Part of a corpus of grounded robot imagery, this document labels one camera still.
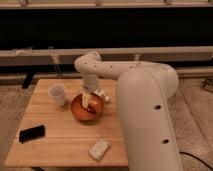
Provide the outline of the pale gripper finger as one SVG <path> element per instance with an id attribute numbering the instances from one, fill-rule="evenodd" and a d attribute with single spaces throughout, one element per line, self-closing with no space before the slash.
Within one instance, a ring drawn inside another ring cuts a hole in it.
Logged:
<path id="1" fill-rule="evenodd" d="M 91 94 L 89 92 L 82 93 L 82 106 L 87 108 L 90 104 Z"/>

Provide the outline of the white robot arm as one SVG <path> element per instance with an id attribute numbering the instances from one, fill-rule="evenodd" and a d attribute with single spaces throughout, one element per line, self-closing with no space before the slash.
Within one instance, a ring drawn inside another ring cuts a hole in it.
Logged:
<path id="1" fill-rule="evenodd" d="M 90 92 L 98 90 L 99 77 L 116 81 L 129 171 L 183 171 L 167 105 L 179 84 L 174 68 L 145 61 L 104 61 L 95 51 L 78 57 L 74 66 Z"/>

